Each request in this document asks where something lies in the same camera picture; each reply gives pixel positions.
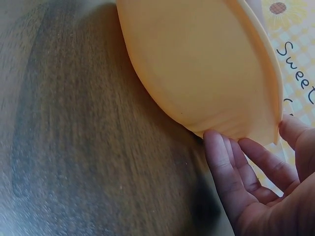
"finger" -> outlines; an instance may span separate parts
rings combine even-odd
[[[310,127],[289,115],[284,115],[283,120],[279,126],[281,137],[287,141],[293,150],[295,150],[296,142],[299,137]]]
[[[223,137],[215,131],[204,134],[206,157],[218,195],[233,227],[244,210],[258,200],[248,193],[233,169]]]
[[[292,184],[299,184],[296,170],[266,150],[260,144],[250,140],[239,141],[243,152],[253,161],[266,176],[283,192]]]
[[[295,150],[295,165],[303,182],[315,171],[315,129],[296,118],[284,116],[280,134]]]
[[[234,156],[233,156],[233,150],[232,150],[231,142],[230,142],[229,138],[226,137],[225,135],[222,135],[222,139],[224,141],[224,145],[226,147],[227,155],[229,157],[231,166],[233,168],[235,168],[235,160],[234,160]]]
[[[249,165],[238,143],[231,140],[231,146],[234,154],[235,165],[238,169],[245,189],[263,204],[267,204],[279,198],[272,190],[261,186],[259,179],[252,167]]]

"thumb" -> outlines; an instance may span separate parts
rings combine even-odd
[[[284,115],[280,135],[295,150],[295,164],[302,182],[315,172],[315,129]]]

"yellow checkered tablecloth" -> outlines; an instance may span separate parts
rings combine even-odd
[[[315,1],[262,0],[268,36],[283,74],[284,112],[315,126]],[[288,144],[267,146],[271,152],[294,165]],[[281,191],[251,163],[264,186]]]

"dark brown wood surface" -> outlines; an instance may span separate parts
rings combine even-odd
[[[207,172],[113,3],[0,0],[0,236],[230,235]]]

